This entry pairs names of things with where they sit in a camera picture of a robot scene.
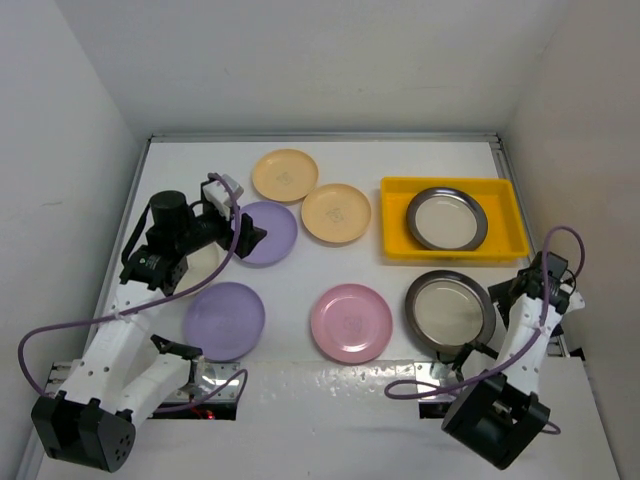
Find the orange plate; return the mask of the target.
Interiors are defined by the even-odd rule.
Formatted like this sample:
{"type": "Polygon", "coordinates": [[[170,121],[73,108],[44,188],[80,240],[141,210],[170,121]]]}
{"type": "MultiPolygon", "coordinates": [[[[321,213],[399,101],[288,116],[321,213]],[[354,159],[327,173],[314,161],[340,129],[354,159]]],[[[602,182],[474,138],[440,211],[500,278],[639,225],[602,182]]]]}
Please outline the orange plate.
{"type": "Polygon", "coordinates": [[[346,244],[367,231],[372,208],[359,189],[341,183],[323,185],[304,199],[301,219],[307,231],[318,240],[346,244]]]}
{"type": "Polygon", "coordinates": [[[315,188],[318,177],[318,166],[310,155],[296,149],[278,149],[257,161],[251,179],[263,197],[290,203],[304,199],[315,188]]]}

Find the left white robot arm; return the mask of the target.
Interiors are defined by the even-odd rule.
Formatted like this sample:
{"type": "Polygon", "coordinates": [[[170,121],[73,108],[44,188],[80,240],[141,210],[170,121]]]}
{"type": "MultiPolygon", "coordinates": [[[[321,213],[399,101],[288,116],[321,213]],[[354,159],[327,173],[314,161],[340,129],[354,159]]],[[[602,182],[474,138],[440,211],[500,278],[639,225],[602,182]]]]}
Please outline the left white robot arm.
{"type": "Polygon", "coordinates": [[[109,314],[92,320],[97,330],[82,358],[56,392],[41,392],[32,408],[48,457],[116,472],[147,418],[191,410],[225,389],[220,384],[183,406],[165,406],[178,390],[194,394],[202,388],[213,362],[200,348],[150,328],[160,306],[204,288],[229,262],[223,259],[208,277],[178,291],[189,255],[216,243],[228,257],[245,257],[265,238],[265,230],[241,212],[242,193],[230,176],[211,174],[200,186],[201,214],[179,191],[161,191],[148,200],[122,249],[109,314]]]}

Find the pink plate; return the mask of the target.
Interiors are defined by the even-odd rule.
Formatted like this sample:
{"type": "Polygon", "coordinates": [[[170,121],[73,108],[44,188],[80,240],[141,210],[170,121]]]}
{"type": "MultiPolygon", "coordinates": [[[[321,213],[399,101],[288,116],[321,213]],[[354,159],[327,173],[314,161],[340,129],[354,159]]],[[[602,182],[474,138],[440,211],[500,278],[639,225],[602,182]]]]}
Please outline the pink plate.
{"type": "Polygon", "coordinates": [[[387,302],[372,288],[340,284],[316,301],[310,328],[325,356],[343,364],[363,364],[379,357],[388,346],[393,316],[387,302]]]}

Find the near orange plate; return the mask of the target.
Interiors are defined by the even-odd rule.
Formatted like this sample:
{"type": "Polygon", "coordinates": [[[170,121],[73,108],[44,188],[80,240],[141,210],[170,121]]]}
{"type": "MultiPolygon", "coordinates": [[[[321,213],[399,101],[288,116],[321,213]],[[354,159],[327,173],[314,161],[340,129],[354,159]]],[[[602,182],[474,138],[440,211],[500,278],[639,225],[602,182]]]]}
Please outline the near orange plate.
{"type": "Polygon", "coordinates": [[[301,219],[307,231],[318,240],[346,244],[367,231],[372,208],[359,189],[341,183],[323,185],[304,199],[301,219]]]}

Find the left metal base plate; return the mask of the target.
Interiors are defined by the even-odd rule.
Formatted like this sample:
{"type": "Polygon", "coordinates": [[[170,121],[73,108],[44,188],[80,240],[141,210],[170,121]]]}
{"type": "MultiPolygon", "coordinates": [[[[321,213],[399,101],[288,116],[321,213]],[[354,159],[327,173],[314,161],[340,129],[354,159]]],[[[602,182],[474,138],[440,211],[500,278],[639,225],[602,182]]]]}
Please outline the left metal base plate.
{"type": "Polygon", "coordinates": [[[166,400],[166,405],[179,405],[195,401],[202,404],[233,404],[239,396],[246,380],[239,373],[238,362],[212,362],[208,359],[197,364],[193,380],[174,391],[166,400]]]}

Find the far orange plate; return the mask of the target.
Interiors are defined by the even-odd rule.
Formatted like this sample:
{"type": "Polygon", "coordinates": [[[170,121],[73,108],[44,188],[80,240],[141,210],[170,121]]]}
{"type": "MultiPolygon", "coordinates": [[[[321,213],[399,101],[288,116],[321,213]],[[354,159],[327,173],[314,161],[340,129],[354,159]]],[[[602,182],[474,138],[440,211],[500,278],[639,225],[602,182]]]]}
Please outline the far orange plate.
{"type": "Polygon", "coordinates": [[[318,177],[318,166],[310,155],[296,149],[278,149],[257,161],[251,179],[263,197],[290,203],[304,199],[315,188],[318,177]]]}

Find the purple plate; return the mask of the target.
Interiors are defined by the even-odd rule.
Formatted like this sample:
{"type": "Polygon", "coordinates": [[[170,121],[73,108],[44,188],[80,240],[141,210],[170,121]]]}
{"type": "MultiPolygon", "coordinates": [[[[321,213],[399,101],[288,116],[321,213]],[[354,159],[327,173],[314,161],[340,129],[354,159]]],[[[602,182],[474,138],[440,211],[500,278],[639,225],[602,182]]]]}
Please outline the purple plate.
{"type": "Polygon", "coordinates": [[[186,342],[215,362],[237,360],[259,342],[266,311],[259,295],[237,282],[205,288],[195,296],[185,314],[182,330],[186,342]]]}
{"type": "Polygon", "coordinates": [[[240,263],[252,267],[267,267],[278,263],[291,253],[298,236],[298,224],[293,213],[285,206],[257,201],[241,208],[254,225],[267,232],[250,255],[238,257],[240,263]]]}

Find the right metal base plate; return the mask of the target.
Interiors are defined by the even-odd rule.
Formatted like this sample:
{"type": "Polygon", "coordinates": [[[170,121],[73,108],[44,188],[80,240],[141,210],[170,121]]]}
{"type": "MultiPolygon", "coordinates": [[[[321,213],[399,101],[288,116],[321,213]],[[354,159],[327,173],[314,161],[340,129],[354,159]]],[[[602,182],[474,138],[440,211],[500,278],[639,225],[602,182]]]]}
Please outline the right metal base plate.
{"type": "MultiPolygon", "coordinates": [[[[464,380],[463,374],[452,370],[449,365],[438,361],[416,362],[415,380],[419,382],[416,387],[418,393],[428,393],[441,387],[448,387],[464,380]]],[[[451,403],[455,400],[458,390],[453,393],[440,394],[421,398],[422,403],[451,403]]]]}

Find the metal base plate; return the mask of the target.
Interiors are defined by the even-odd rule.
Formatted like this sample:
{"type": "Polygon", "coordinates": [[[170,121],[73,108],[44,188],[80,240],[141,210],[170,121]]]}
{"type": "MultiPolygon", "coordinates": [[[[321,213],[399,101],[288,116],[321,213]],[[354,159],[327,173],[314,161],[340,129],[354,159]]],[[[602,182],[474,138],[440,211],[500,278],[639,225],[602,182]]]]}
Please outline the metal base plate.
{"type": "Polygon", "coordinates": [[[239,396],[246,380],[239,373],[238,362],[212,362],[208,359],[197,364],[193,380],[174,391],[166,400],[166,405],[179,405],[195,401],[202,404],[233,404],[239,396]]]}
{"type": "MultiPolygon", "coordinates": [[[[452,370],[449,365],[438,361],[416,362],[415,380],[419,382],[416,387],[418,393],[428,393],[441,387],[448,387],[464,380],[463,374],[452,370]]],[[[451,403],[455,400],[458,390],[453,393],[440,394],[421,398],[422,403],[451,403]]]]}

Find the yellow plastic bin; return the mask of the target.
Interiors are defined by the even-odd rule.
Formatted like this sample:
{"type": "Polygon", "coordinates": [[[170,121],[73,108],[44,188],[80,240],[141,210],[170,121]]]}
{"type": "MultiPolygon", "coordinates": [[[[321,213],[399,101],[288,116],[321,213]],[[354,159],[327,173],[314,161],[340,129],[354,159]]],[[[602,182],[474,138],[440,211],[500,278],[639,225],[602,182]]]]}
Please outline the yellow plastic bin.
{"type": "Polygon", "coordinates": [[[387,257],[403,261],[456,260],[511,262],[529,254],[529,244],[512,184],[505,179],[385,177],[380,183],[383,248],[387,257]],[[437,251],[410,233],[407,212],[420,192],[453,188],[479,203],[488,221],[485,240],[471,251],[437,251]]]}

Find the aluminium frame rail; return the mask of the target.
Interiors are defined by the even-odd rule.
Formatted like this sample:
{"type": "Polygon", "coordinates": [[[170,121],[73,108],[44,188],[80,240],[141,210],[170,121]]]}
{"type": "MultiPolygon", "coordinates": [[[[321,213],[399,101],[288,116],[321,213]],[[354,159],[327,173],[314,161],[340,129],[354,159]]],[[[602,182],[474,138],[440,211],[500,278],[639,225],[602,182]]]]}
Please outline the aluminium frame rail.
{"type": "MultiPolygon", "coordinates": [[[[492,134],[168,135],[149,141],[139,161],[119,231],[123,244],[144,202],[159,190],[193,196],[209,172],[231,175],[257,199],[251,172],[283,147],[308,153],[321,184],[345,183],[379,202],[386,176],[498,178],[492,134]]],[[[424,420],[411,401],[384,396],[410,377],[426,352],[402,319],[409,284],[426,263],[388,260],[373,220],[358,240],[333,246],[300,232],[292,253],[266,268],[232,262],[223,279],[252,287],[266,308],[258,345],[242,359],[247,388],[233,421],[149,420],[121,479],[545,479],[561,472],[560,437],[542,435],[500,471],[424,420]],[[329,288],[360,283],[391,308],[393,336],[364,367],[338,365],[312,340],[310,311],[329,288]]]]}

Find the steel rimmed plate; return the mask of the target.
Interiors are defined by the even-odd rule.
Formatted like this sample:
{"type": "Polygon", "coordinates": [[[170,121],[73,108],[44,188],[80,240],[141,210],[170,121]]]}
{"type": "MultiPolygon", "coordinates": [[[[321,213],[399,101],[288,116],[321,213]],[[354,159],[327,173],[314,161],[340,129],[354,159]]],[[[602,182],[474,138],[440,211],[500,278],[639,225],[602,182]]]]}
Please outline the steel rimmed plate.
{"type": "Polygon", "coordinates": [[[488,291],[471,277],[434,270],[415,279],[404,300],[406,322],[428,348],[456,355],[466,344],[487,343],[496,313],[488,291]]]}
{"type": "Polygon", "coordinates": [[[435,251],[474,251],[488,235],[488,217],[469,194],[431,187],[409,202],[406,223],[414,239],[435,251]]]}

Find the far purple plate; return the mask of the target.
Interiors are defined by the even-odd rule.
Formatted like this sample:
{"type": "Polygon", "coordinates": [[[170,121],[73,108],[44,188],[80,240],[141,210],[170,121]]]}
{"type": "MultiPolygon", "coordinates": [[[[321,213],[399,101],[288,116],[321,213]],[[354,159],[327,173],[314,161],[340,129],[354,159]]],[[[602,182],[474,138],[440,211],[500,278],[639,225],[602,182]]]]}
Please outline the far purple plate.
{"type": "Polygon", "coordinates": [[[267,232],[250,255],[238,257],[240,263],[252,267],[267,267],[278,263],[291,253],[298,236],[298,224],[293,213],[285,206],[257,201],[241,208],[254,225],[267,232]]]}

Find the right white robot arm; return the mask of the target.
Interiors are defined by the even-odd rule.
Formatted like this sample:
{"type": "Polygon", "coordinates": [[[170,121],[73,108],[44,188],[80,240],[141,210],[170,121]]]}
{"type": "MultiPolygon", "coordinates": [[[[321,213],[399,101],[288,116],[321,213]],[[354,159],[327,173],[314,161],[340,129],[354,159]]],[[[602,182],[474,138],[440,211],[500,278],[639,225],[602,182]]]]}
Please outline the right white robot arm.
{"type": "Polygon", "coordinates": [[[442,430],[499,470],[508,468],[543,431],[550,409],[539,399],[539,374],[547,345],[567,313],[584,307],[563,282],[568,261],[538,253],[509,281],[491,286],[507,333],[487,377],[461,391],[442,430]]]}

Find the near purple plate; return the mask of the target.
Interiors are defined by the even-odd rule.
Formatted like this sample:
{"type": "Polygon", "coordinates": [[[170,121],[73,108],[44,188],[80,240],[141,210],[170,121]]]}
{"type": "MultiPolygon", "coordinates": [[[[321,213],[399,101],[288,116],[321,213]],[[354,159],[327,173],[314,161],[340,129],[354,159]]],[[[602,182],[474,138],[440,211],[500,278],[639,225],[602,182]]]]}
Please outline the near purple plate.
{"type": "Polygon", "coordinates": [[[182,330],[186,342],[215,362],[237,360],[259,342],[266,311],[259,295],[237,282],[205,288],[195,296],[185,314],[182,330]]]}

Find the cream white plate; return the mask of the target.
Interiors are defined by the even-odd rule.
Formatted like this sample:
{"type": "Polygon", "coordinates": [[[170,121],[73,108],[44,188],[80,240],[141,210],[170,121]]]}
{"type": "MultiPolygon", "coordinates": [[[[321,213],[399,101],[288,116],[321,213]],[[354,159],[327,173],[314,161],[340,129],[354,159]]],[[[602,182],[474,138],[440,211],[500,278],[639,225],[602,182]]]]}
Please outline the cream white plate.
{"type": "Polygon", "coordinates": [[[175,295],[200,284],[219,266],[220,253],[216,244],[210,244],[186,257],[187,270],[174,291],[175,295]]]}

